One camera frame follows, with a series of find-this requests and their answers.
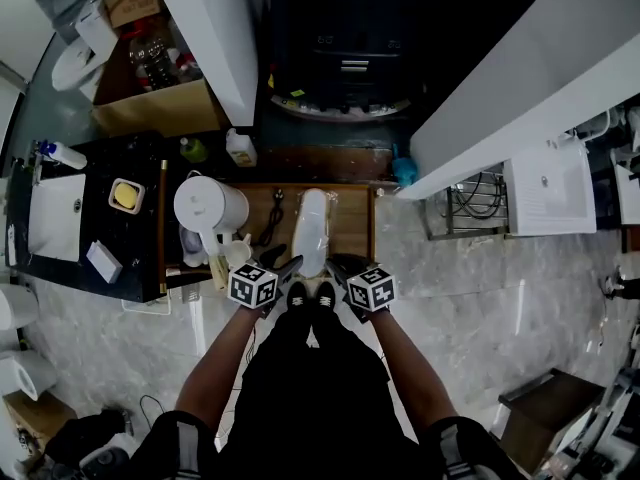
white basin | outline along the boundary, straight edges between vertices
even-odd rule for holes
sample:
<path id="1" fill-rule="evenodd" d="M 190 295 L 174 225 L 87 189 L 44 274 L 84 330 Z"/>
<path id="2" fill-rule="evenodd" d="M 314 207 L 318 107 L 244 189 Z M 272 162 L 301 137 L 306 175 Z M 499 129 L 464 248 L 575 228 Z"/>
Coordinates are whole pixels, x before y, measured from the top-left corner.
<path id="1" fill-rule="evenodd" d="M 85 180 L 85 174 L 77 174 L 42 180 L 33 187 L 28 240 L 31 254 L 78 261 Z"/>
<path id="2" fill-rule="evenodd" d="M 513 235 L 595 233 L 587 150 L 562 136 L 540 141 L 504 163 Z"/>

cardboard box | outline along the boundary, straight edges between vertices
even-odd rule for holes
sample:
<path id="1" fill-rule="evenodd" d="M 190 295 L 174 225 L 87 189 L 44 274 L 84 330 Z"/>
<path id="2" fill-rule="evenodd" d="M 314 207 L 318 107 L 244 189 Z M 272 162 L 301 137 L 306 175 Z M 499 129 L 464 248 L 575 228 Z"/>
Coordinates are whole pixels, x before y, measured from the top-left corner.
<path id="1" fill-rule="evenodd" d="M 93 100 L 93 117 L 111 137 L 156 130 L 164 137 L 229 125 L 206 80 L 144 92 L 121 41 L 107 62 Z"/>
<path id="2" fill-rule="evenodd" d="M 113 28 L 158 14 L 162 10 L 162 0 L 104 0 L 104 2 Z"/>
<path id="3" fill-rule="evenodd" d="M 4 403 L 14 423 L 29 432 L 41 450 L 67 421 L 77 418 L 71 407 L 49 392 L 34 402 L 22 391 L 17 391 L 6 395 Z"/>

yellow soap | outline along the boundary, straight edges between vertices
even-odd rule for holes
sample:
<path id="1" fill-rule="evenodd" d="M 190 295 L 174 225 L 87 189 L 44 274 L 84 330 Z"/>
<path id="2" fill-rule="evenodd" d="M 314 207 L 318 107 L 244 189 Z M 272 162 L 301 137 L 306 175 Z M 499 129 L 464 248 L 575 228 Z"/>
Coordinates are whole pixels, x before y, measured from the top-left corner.
<path id="1" fill-rule="evenodd" d="M 127 183 L 118 183 L 115 198 L 118 204 L 131 210 L 136 205 L 138 191 Z"/>

fiducial marker cube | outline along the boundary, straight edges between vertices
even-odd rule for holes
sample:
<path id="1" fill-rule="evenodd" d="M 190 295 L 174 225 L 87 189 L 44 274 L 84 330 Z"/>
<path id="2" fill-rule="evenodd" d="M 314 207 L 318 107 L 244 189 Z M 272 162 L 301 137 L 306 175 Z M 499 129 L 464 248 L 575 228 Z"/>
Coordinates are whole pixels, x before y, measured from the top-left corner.
<path id="1" fill-rule="evenodd" d="M 276 298 L 277 286 L 277 274 L 245 263 L 229 274 L 227 297 L 255 309 Z"/>
<path id="2" fill-rule="evenodd" d="M 347 280 L 351 304 L 367 311 L 377 311 L 396 299 L 396 278 L 380 267 L 367 270 Z"/>

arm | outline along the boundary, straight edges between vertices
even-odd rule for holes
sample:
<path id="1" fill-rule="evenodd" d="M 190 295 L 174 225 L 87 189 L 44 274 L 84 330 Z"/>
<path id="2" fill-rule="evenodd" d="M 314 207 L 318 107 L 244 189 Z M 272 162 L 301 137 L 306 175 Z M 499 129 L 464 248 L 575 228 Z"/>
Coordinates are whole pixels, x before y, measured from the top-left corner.
<path id="1" fill-rule="evenodd" d="M 388 311 L 369 316 L 402 405 L 417 436 L 436 421 L 457 416 L 438 374 Z"/>
<path id="2" fill-rule="evenodd" d="M 242 354 L 261 312 L 240 307 L 187 378 L 176 410 L 202 420 L 218 431 L 224 408 L 233 389 Z"/>

